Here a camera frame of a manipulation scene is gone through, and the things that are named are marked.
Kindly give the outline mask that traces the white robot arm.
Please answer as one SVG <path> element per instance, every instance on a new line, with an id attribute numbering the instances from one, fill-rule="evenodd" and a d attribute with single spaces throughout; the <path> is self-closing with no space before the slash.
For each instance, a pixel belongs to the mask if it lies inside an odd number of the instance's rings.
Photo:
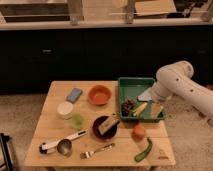
<path id="1" fill-rule="evenodd" d="M 213 91 L 194 82 L 193 66 L 188 61 L 165 65 L 156 72 L 157 82 L 150 90 L 151 98 L 164 101 L 177 94 L 213 121 Z"/>

